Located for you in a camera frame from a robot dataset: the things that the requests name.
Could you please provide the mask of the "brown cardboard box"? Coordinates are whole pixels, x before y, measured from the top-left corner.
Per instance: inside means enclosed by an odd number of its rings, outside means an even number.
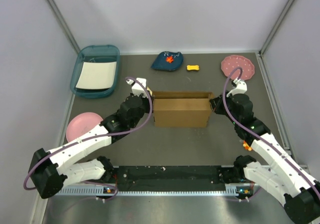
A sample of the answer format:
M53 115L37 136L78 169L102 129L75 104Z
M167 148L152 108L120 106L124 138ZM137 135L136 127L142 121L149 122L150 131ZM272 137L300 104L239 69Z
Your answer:
M156 127L205 128L212 113L212 92L154 91Z

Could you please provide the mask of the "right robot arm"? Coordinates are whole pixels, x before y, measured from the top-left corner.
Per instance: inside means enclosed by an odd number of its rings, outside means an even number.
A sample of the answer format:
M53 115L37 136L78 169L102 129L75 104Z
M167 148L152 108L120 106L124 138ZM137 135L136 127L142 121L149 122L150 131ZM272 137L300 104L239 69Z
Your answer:
M249 155L239 156L233 167L235 179L257 183L282 205L292 222L319 223L320 182L304 171L254 116L249 97L221 94L210 104L215 114L229 118L238 137L271 167L267 170Z

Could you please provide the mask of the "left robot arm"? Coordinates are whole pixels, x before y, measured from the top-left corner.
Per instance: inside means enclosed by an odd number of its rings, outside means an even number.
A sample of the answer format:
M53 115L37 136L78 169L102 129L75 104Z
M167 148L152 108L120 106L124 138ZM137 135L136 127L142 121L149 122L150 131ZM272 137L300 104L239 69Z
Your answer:
M108 182L113 178L113 166L106 157L78 163L89 154L110 146L134 131L141 129L139 121L145 114L151 115L152 95L149 91L130 94L116 113L106 117L87 133L60 147L34 152L24 181L28 180L42 199L48 199L64 187L89 180Z

